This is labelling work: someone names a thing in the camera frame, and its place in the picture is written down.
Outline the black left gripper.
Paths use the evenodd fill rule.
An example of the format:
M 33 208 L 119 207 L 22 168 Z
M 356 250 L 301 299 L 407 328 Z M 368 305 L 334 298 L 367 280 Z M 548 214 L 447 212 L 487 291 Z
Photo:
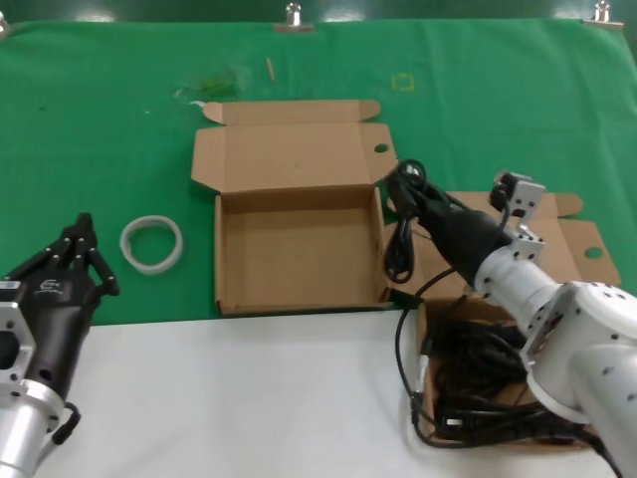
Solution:
M 97 285 L 90 268 L 101 280 Z M 1 301 L 18 304 L 35 341 L 24 377 L 66 398 L 100 298 L 120 293 L 113 270 L 98 250 L 92 215 L 81 213 L 58 239 L 3 279 L 23 280 L 3 281 Z

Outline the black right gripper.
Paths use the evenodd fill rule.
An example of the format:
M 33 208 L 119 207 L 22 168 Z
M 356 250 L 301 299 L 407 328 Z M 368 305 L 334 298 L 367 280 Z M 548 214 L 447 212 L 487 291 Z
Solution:
M 418 165 L 389 175 L 389 198 L 400 219 L 420 219 L 439 254 L 470 286 L 483 262 L 513 242 L 504 226 L 431 184 Z

